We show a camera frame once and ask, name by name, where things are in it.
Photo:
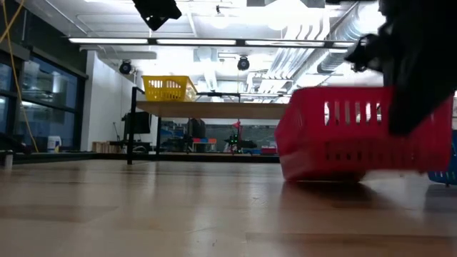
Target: cable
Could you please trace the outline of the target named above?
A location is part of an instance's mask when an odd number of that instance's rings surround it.
[[[17,9],[16,13],[13,15],[13,18],[11,19],[11,22],[8,24],[8,21],[6,19],[6,14],[5,14],[5,32],[1,35],[0,37],[0,43],[3,42],[5,39],[5,36],[9,33],[9,30],[11,29],[11,26],[13,26],[14,21],[16,20],[17,16],[21,13],[21,9],[24,6],[25,0],[22,0],[21,3],[19,4],[19,8]],[[4,13],[6,13],[6,0],[3,0],[3,6],[4,6]]]
[[[24,5],[24,1],[25,0],[22,0],[21,5],[19,6],[16,14],[18,14],[21,11],[22,6]],[[11,28],[11,25],[13,24],[13,22],[16,19],[17,15],[15,14],[15,17],[13,17],[13,19],[11,20],[11,23],[8,24],[8,17],[6,17],[7,13],[6,13],[6,2],[5,1],[3,2],[3,14],[5,16],[4,18],[5,18],[5,24],[6,24],[6,30],[5,30],[4,34],[7,35],[7,39],[8,39],[9,55],[11,57],[11,65],[12,65],[12,68],[13,68],[14,82],[16,84],[16,89],[17,89],[17,98],[19,100],[19,103],[21,104],[20,108],[21,108],[22,113],[24,115],[24,120],[26,122],[27,130],[29,131],[30,138],[31,138],[31,140],[32,140],[32,142],[34,144],[35,151],[38,153],[39,152],[38,146],[36,146],[35,138],[32,135],[32,132],[31,132],[31,129],[30,129],[29,120],[27,119],[26,109],[22,105],[21,88],[19,87],[19,80],[17,78],[16,65],[14,64],[13,47],[11,46],[11,37],[10,37],[10,34],[9,34],[9,29]]]

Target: floor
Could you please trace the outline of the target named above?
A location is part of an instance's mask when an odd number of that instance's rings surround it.
[[[80,161],[0,175],[0,256],[457,256],[457,189],[284,184],[276,164]]]

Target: wall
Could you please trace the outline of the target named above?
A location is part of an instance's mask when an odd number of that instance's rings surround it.
[[[122,117],[130,112],[131,89],[135,86],[129,79],[105,64],[95,51],[87,54],[87,70],[89,79],[84,92],[84,115],[81,135],[81,150],[90,151],[94,141],[116,141],[117,132],[124,137]],[[138,101],[144,95],[138,94]],[[157,123],[151,123],[151,134],[135,136],[145,142],[155,143]]]

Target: fluorescent light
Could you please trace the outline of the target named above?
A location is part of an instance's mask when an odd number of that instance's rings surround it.
[[[346,48],[348,48],[348,47],[353,46],[355,43],[356,42],[335,42],[335,43],[333,43],[333,47],[341,47],[341,48],[346,47]]]
[[[234,46],[236,40],[227,39],[157,39],[157,44],[176,45],[212,45],[212,46]]]
[[[286,94],[240,94],[244,97],[291,97],[292,95]]]
[[[148,39],[70,38],[75,44],[147,44]]]
[[[22,106],[34,106],[35,104],[33,103],[29,103],[29,102],[26,102],[26,101],[23,101],[22,102]]]
[[[293,40],[246,40],[248,46],[297,46],[297,47],[323,47],[324,42],[293,41]]]
[[[332,54],[345,54],[348,52],[347,49],[329,49]]]
[[[88,3],[104,3],[104,4],[133,4],[132,0],[85,0]]]

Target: red object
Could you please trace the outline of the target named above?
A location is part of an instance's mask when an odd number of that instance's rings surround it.
[[[388,134],[391,98],[391,88],[296,91],[275,131],[284,178],[339,180],[376,169],[447,170],[452,98],[407,138]]]
[[[236,123],[231,124],[231,125],[234,126],[236,129],[239,129],[239,128],[241,128],[241,121],[237,121]]]
[[[261,149],[261,154],[277,154],[278,149],[276,147],[271,148],[271,147],[262,147]]]

